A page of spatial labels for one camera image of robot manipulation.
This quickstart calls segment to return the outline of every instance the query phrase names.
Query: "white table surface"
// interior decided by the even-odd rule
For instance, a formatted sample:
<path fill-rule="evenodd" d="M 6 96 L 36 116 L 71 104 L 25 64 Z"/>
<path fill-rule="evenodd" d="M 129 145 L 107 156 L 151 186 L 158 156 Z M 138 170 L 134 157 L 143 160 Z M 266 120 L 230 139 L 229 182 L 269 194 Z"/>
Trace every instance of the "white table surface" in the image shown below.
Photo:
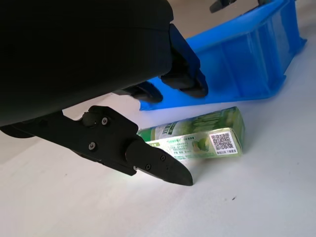
<path fill-rule="evenodd" d="M 309 41 L 274 98 L 152 112 L 126 96 L 100 103 L 141 128 L 238 106 L 242 157 L 187 162 L 195 184 L 182 187 L 40 140 L 0 164 L 0 236 L 316 236 L 316 2 L 297 5 Z"/>

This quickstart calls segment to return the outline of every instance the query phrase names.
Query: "green box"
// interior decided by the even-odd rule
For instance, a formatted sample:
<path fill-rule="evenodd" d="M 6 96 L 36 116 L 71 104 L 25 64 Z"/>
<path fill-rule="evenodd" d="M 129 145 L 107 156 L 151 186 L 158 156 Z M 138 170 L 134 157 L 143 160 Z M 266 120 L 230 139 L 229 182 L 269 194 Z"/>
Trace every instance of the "green box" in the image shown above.
<path fill-rule="evenodd" d="M 245 126 L 237 107 L 138 131 L 146 143 L 178 160 L 239 157 Z"/>

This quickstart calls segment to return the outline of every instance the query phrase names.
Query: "blue plastic bin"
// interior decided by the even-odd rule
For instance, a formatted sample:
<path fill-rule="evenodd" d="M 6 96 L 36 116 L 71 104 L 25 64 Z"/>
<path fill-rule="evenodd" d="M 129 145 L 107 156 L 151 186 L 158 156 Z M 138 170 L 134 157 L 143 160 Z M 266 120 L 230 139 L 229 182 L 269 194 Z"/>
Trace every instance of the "blue plastic bin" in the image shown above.
<path fill-rule="evenodd" d="M 306 40 L 299 36 L 294 0 L 274 0 L 187 42 L 201 61 L 209 94 L 193 98 L 154 78 L 163 101 L 142 101 L 141 110 L 271 97 Z"/>

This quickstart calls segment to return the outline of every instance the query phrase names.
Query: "qr code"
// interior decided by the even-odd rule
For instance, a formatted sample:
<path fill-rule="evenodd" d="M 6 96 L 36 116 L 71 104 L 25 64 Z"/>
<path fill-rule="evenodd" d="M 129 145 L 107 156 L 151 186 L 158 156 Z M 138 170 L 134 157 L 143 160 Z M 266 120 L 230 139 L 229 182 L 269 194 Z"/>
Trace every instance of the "qr code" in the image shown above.
<path fill-rule="evenodd" d="M 216 134 L 211 136 L 216 150 L 234 148 L 229 133 Z"/>
<path fill-rule="evenodd" d="M 217 155 L 220 156 L 238 153 L 230 132 L 211 134 L 210 138 Z"/>

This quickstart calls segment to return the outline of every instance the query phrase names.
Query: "bolt head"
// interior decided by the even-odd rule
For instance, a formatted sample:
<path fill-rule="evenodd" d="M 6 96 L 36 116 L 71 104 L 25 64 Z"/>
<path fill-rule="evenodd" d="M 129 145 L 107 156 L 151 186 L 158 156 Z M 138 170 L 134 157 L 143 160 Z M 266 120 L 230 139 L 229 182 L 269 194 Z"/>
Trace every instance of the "bolt head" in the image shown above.
<path fill-rule="evenodd" d="M 107 125 L 108 122 L 109 122 L 109 119 L 107 117 L 104 117 L 101 121 L 102 125 Z"/>
<path fill-rule="evenodd" d="M 92 151 L 93 149 L 95 149 L 96 144 L 94 142 L 91 142 L 88 146 L 89 150 Z"/>

